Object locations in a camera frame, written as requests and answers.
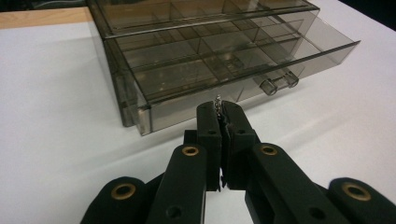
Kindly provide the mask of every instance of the wooden edge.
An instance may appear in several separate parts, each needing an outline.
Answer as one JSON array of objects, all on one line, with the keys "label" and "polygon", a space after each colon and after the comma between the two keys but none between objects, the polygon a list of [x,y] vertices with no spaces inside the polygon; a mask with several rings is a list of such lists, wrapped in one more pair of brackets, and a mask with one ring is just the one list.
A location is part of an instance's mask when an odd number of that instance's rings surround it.
[{"label": "wooden edge", "polygon": [[0,13],[0,29],[92,21],[87,7]]}]

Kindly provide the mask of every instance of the white table surface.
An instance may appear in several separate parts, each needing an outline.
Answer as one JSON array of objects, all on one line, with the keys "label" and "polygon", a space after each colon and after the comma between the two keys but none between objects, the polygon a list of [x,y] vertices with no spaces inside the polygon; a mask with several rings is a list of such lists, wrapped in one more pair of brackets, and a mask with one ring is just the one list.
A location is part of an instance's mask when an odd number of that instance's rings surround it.
[{"label": "white table surface", "polygon": [[[361,43],[343,64],[242,106],[314,182],[357,178],[396,203],[396,33],[336,0],[311,2]],[[195,128],[123,128],[89,25],[0,30],[1,223],[79,223],[104,184],[149,181]],[[251,222],[243,192],[207,193],[205,223]]]}]

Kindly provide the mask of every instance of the transparent plastic drawer organizer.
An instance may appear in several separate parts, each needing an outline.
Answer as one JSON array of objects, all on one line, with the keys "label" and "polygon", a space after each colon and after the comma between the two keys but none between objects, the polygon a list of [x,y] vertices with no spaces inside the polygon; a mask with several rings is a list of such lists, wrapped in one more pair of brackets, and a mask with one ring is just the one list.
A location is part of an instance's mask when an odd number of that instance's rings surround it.
[{"label": "transparent plastic drawer organizer", "polygon": [[199,104],[294,87],[354,42],[303,0],[88,0],[124,126],[148,134]]}]

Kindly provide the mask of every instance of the clear plastic box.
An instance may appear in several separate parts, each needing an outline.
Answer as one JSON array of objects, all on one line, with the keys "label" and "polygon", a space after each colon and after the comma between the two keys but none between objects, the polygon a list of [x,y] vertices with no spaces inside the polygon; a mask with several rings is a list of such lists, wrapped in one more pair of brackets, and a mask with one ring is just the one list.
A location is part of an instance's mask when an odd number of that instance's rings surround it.
[{"label": "clear plastic box", "polygon": [[89,0],[122,122],[148,134],[217,95],[273,95],[341,63],[359,42],[302,0]]}]

